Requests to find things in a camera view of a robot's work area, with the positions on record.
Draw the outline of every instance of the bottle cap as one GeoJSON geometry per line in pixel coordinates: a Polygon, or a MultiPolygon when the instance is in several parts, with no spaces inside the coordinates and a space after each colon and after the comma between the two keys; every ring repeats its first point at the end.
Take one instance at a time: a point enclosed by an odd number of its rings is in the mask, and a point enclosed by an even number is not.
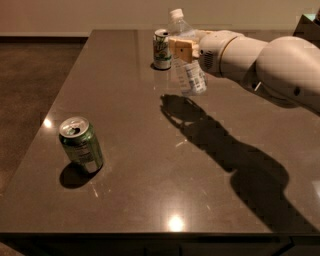
{"type": "Polygon", "coordinates": [[[181,9],[176,9],[170,12],[170,17],[172,21],[183,18],[183,12],[181,9]]]}

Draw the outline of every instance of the silver can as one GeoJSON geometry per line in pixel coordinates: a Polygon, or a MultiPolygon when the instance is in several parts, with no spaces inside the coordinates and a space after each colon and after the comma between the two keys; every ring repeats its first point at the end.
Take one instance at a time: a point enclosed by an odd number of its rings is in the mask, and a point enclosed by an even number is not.
{"type": "Polygon", "coordinates": [[[166,29],[158,29],[153,36],[153,65],[156,69],[166,70],[171,67],[169,51],[169,33],[166,29]]]}

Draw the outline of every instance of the dark table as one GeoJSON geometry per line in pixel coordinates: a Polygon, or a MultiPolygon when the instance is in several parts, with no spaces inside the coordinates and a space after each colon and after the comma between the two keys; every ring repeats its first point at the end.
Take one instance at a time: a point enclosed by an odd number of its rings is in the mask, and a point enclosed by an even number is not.
{"type": "Polygon", "coordinates": [[[152,68],[152,36],[92,32],[0,202],[2,241],[30,255],[280,255],[319,241],[320,118],[210,75],[183,98],[174,70],[152,68]],[[78,115],[105,159],[91,178],[58,140],[78,115]]]}

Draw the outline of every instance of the baseboard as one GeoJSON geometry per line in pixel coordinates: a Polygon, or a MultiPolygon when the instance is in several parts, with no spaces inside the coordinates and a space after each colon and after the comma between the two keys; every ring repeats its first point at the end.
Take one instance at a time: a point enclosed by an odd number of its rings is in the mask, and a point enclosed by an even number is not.
{"type": "Polygon", "coordinates": [[[85,44],[88,37],[64,36],[0,36],[0,43],[80,43],[85,44]]]}

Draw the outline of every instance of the can lid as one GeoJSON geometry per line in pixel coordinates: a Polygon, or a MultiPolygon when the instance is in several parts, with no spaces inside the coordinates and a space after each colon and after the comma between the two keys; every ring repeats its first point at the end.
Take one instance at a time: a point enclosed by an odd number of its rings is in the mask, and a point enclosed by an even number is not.
{"type": "Polygon", "coordinates": [[[89,121],[81,116],[71,117],[60,125],[59,133],[65,138],[76,138],[89,128],[89,121]]]}

